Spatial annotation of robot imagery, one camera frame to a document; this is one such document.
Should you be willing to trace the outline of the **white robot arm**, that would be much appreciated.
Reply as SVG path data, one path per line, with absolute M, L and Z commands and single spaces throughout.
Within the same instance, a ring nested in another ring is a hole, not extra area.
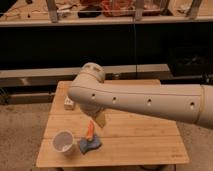
M 93 118 L 102 108 L 110 108 L 213 129 L 210 85 L 109 84 L 104 68 L 89 62 L 72 81 L 68 97 Z

